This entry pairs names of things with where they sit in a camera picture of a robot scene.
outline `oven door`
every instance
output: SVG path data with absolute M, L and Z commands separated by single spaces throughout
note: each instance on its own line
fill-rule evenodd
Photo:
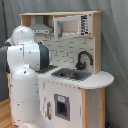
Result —
M 46 117 L 54 128 L 83 128 L 81 90 L 45 81 Z

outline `white cabinet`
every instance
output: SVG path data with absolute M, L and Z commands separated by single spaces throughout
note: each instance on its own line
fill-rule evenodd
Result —
M 45 81 L 45 97 L 45 116 L 54 128 L 83 128 L 80 89 Z
M 55 40 L 91 34 L 91 15 L 75 15 L 54 18 Z

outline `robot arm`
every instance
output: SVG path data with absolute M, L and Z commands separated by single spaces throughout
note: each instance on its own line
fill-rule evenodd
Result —
M 10 44 L 14 46 L 0 49 L 0 70 L 10 73 L 14 121 L 19 128 L 53 128 L 51 122 L 40 115 L 35 73 L 49 66 L 50 52 L 45 45 L 35 42 L 34 33 L 28 27 L 16 28 L 11 39 Z

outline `wooden shelf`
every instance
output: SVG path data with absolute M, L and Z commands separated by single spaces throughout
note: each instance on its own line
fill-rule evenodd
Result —
M 82 12 L 49 12 L 49 13 L 24 13 L 22 15 L 81 15 L 81 14 L 96 14 L 100 11 L 82 11 Z

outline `play kitchen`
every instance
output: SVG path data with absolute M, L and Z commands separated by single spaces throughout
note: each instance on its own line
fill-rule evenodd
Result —
M 51 52 L 50 68 L 37 73 L 42 116 L 54 128 L 104 128 L 105 87 L 114 77 L 101 71 L 101 12 L 20 16 Z

